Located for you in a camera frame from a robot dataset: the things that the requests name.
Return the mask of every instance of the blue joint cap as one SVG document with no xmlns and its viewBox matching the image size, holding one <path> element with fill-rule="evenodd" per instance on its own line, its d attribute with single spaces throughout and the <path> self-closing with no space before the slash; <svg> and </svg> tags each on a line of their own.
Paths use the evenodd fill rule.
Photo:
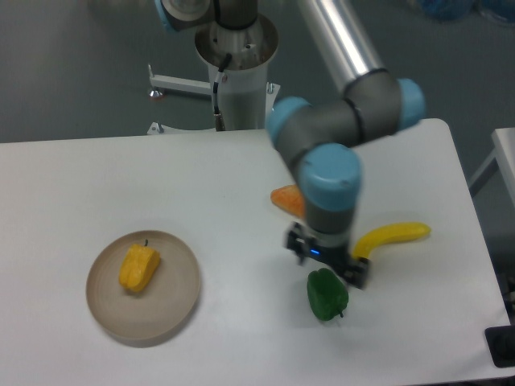
<svg viewBox="0 0 515 386">
<path fill-rule="evenodd" d="M 298 181 L 305 200 L 326 211 L 346 211 L 360 192 L 360 159 L 338 143 L 319 145 L 304 156 Z"/>
<path fill-rule="evenodd" d="M 298 98 L 296 96 L 289 96 L 287 98 L 281 99 L 278 103 L 274 105 L 272 112 L 268 116 L 266 120 L 266 130 L 270 135 L 270 139 L 274 146 L 277 145 L 277 140 L 279 138 L 279 134 L 282 131 L 282 128 L 290 119 L 290 117 L 302 107 L 311 106 L 309 102 L 307 102 L 303 98 Z"/>
<path fill-rule="evenodd" d="M 462 18 L 474 5 L 474 0 L 417 0 L 420 9 L 438 20 L 456 20 Z"/>
<path fill-rule="evenodd" d="M 171 26 L 170 22 L 168 22 L 167 15 L 165 14 L 166 10 L 163 8 L 163 4 L 161 0 L 154 0 L 155 9 L 158 11 L 159 19 L 161 19 L 161 24 L 163 28 L 167 32 L 175 32 L 175 29 Z"/>
<path fill-rule="evenodd" d="M 404 130 L 426 116 L 426 99 L 418 84 L 411 79 L 398 79 L 398 83 L 402 95 L 398 130 Z"/>
</svg>

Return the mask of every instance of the plate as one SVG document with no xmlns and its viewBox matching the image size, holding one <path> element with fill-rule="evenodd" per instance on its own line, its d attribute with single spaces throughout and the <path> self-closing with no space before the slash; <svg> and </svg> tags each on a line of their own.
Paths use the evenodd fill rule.
<svg viewBox="0 0 515 386">
<path fill-rule="evenodd" d="M 132 244 L 159 251 L 161 262 L 146 288 L 133 293 L 118 283 L 118 272 Z M 195 255 L 181 239 L 160 231 L 130 233 L 97 257 L 86 284 L 93 317 L 115 339 L 148 347 L 170 338 L 184 324 L 200 292 Z"/>
</svg>

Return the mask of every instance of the yellow banana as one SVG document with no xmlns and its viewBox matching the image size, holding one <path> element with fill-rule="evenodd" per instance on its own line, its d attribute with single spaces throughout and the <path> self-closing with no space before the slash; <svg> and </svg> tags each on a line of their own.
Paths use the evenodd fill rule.
<svg viewBox="0 0 515 386">
<path fill-rule="evenodd" d="M 430 232 L 431 228 L 424 223 L 396 223 L 385 225 L 361 237 L 352 251 L 352 257 L 355 259 L 359 259 L 360 257 L 368 259 L 372 250 L 380 245 L 417 240 L 428 235 Z"/>
</svg>

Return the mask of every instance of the yellow bell pepper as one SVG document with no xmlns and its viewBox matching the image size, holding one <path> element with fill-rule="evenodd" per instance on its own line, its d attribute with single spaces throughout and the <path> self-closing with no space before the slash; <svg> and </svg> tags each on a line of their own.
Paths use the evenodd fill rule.
<svg viewBox="0 0 515 386">
<path fill-rule="evenodd" d="M 155 249 L 133 244 L 122 263 L 118 281 L 123 288 L 140 292 L 152 278 L 160 261 L 159 252 Z"/>
</svg>

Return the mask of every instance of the toy green pepper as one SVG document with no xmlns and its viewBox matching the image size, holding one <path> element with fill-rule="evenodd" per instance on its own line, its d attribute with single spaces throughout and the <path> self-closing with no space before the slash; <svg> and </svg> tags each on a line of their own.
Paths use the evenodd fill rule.
<svg viewBox="0 0 515 386">
<path fill-rule="evenodd" d="M 344 283 L 327 268 L 313 271 L 307 277 L 307 298 L 313 314 L 320 320 L 331 320 L 347 308 L 348 292 Z"/>
</svg>

